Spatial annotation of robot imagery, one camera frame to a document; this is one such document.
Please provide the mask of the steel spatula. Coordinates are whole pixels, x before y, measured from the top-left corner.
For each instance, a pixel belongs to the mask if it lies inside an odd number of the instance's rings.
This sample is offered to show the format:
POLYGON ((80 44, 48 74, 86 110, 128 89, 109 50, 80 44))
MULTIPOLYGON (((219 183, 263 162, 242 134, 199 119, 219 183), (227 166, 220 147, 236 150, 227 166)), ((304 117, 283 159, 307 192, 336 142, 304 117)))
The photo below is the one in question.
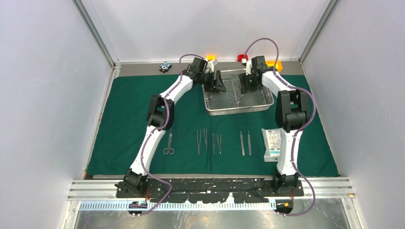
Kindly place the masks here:
POLYGON ((203 133, 204 133, 205 149, 206 149, 206 152, 208 152, 208 129, 205 128, 203 130, 203 133))

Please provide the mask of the white paper packet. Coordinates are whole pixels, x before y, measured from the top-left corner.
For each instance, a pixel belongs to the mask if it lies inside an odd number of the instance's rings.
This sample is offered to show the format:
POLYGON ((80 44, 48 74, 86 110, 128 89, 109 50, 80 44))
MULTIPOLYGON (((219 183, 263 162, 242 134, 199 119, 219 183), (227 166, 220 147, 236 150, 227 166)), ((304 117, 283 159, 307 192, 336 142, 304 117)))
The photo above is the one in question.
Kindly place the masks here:
POLYGON ((266 151, 264 153, 265 162, 277 162, 281 152, 281 135, 279 129, 263 129, 263 139, 266 151))

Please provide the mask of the small blue black toy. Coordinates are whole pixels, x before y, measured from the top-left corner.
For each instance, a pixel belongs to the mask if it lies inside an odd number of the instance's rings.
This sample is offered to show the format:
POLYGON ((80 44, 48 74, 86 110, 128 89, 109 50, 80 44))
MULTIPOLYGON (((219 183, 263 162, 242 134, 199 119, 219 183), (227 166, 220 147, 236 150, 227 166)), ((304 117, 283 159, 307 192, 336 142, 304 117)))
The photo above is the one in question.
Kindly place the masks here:
POLYGON ((171 67, 172 65, 169 62, 164 62, 163 64, 160 65, 159 71, 162 73, 166 73, 169 71, 171 67))

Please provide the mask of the green surgical cloth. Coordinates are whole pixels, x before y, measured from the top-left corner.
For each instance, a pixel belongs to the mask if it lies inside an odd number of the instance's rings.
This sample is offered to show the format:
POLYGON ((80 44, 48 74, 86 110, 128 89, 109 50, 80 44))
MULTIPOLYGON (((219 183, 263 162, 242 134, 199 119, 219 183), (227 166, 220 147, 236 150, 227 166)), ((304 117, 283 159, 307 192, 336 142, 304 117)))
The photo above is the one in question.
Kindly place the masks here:
MULTIPOLYGON (((150 98, 165 91, 175 75, 116 78, 104 109, 87 175, 123 175, 135 160, 145 137, 150 98)), ((175 105, 172 125, 173 155, 163 154, 168 145, 165 135, 154 154, 150 172, 157 174, 272 175, 274 162, 265 162, 263 129, 276 128, 275 108, 254 113, 210 116, 205 110, 200 85, 188 91, 175 105), (208 129, 208 152, 203 130, 208 129), (200 155, 197 130, 202 130, 200 155), (242 156, 240 131, 245 156, 242 156), (252 155, 248 152, 250 131, 252 155), (216 148, 213 154, 212 133, 216 148), (219 154, 217 135, 222 135, 219 154)))

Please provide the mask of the aluminium frame rail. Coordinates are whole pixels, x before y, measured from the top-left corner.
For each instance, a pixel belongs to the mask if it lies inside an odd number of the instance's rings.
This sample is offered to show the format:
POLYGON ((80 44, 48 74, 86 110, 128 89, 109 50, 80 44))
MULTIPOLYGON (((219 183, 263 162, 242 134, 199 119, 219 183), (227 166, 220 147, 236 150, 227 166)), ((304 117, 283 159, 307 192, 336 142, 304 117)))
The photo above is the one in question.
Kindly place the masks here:
MULTIPOLYGON (((310 177, 308 180, 316 198, 356 198, 347 177, 310 177)), ((115 199, 117 182, 117 179, 74 180, 67 199, 69 201, 115 199)))

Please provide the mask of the yellow toy block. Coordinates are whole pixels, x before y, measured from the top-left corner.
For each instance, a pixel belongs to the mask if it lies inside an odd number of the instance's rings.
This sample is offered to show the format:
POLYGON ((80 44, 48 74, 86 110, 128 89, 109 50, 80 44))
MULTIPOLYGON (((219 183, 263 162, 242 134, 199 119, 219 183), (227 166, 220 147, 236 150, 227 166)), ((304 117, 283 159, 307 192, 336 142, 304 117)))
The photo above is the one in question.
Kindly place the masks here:
POLYGON ((272 70, 275 67, 277 72, 281 72, 283 70, 283 65, 280 60, 277 62, 275 60, 266 61, 266 65, 272 70))

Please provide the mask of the thin steel tweezers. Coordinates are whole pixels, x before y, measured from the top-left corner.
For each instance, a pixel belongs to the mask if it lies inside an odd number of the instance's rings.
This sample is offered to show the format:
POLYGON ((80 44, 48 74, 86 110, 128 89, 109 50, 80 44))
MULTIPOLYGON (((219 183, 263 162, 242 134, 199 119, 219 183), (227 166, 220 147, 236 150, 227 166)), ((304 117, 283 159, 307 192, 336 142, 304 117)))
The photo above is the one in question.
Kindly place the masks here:
POLYGON ((217 135, 217 142, 218 142, 219 154, 221 154, 222 153, 222 135, 217 135))

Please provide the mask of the long steel forceps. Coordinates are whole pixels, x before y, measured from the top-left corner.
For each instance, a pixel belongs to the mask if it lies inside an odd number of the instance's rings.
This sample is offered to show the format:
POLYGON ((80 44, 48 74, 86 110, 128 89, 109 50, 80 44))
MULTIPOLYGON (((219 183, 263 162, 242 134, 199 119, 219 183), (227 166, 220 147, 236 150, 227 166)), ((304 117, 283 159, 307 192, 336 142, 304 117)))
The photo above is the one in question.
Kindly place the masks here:
POLYGON ((198 155, 200 155, 201 138, 202 138, 202 130, 198 129, 197 130, 197 150, 198 150, 198 155))

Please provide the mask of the steel scalpel handle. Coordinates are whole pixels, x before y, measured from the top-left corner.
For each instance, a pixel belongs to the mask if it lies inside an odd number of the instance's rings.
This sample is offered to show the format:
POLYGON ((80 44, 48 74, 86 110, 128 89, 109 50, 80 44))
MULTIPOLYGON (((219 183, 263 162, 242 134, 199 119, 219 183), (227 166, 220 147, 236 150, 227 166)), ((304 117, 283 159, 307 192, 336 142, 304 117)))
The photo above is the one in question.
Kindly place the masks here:
POLYGON ((249 152, 249 155, 251 156, 251 155, 252 155, 252 149, 251 149, 251 136, 250 136, 250 131, 248 131, 247 138, 248 138, 248 152, 249 152))
POLYGON ((245 147, 244 147, 244 139, 243 139, 243 132, 242 131, 240 131, 240 142, 241 142, 242 156, 245 156, 245 147))

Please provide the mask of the metal mesh tray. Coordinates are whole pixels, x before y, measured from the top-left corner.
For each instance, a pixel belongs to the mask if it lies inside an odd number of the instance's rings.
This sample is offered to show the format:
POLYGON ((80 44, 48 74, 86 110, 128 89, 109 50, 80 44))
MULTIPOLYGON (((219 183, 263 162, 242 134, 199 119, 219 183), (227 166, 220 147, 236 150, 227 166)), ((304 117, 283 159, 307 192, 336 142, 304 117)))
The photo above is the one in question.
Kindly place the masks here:
POLYGON ((208 115, 260 112, 274 104, 274 96, 266 87, 242 94, 239 74, 244 72, 243 69, 220 71, 226 92, 209 92, 202 85, 203 101, 208 115))

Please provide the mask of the red toy brick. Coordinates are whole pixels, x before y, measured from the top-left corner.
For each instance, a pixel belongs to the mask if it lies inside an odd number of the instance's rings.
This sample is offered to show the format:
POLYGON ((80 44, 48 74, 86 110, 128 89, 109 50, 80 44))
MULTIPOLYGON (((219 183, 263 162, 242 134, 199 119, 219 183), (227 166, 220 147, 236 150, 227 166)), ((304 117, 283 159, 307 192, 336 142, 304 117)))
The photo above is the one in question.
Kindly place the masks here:
POLYGON ((238 61, 238 62, 243 62, 243 61, 247 61, 247 60, 248 60, 248 55, 239 54, 239 55, 237 56, 237 61, 238 61))

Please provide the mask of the steel scissors blade pair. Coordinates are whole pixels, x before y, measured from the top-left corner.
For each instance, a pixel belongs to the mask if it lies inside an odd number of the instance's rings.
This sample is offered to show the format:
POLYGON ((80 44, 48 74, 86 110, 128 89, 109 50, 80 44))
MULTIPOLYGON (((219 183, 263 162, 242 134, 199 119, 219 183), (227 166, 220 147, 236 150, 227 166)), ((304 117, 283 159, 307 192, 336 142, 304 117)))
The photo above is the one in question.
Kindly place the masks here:
POLYGON ((173 155, 174 149, 171 147, 172 145, 172 131, 170 130, 169 137, 168 137, 168 145, 165 149, 163 149, 163 154, 165 155, 173 155))

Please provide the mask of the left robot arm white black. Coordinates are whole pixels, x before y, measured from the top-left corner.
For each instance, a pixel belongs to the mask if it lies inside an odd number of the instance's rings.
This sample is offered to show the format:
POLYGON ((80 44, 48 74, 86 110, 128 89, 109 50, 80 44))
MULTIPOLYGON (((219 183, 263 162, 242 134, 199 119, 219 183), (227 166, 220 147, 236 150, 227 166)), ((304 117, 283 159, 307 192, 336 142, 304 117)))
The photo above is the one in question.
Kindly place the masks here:
POLYGON ((139 198, 146 193, 147 179, 152 177, 150 164, 160 140, 174 123, 175 105, 179 99, 197 84, 205 85, 209 89, 219 88, 221 80, 214 70, 217 60, 198 55, 193 57, 193 62, 180 72, 168 89, 151 97, 144 140, 123 180, 115 185, 117 198, 139 198))

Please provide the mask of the orange toy brick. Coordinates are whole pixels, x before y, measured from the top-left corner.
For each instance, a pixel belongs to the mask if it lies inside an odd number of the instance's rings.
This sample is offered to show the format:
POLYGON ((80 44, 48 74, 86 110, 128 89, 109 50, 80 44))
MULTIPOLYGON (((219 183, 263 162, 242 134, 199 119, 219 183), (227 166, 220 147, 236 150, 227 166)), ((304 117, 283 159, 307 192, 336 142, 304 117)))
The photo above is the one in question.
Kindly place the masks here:
POLYGON ((216 59, 216 56, 215 55, 207 55, 206 57, 205 57, 205 60, 207 60, 207 61, 212 61, 212 60, 215 60, 216 59))

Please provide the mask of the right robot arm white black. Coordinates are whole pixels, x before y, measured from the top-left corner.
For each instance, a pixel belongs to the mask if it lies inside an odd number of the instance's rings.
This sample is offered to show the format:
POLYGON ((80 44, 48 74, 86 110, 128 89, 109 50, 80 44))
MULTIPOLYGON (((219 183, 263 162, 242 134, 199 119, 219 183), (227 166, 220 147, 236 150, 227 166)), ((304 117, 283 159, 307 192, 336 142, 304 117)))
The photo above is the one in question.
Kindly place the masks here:
POLYGON ((298 146, 306 123, 311 120, 309 96, 306 90, 288 83, 274 68, 269 68, 264 56, 248 60, 243 57, 245 73, 239 75, 242 93, 266 87, 276 100, 275 120, 280 129, 280 158, 272 179, 272 191, 286 195, 298 186, 298 146))

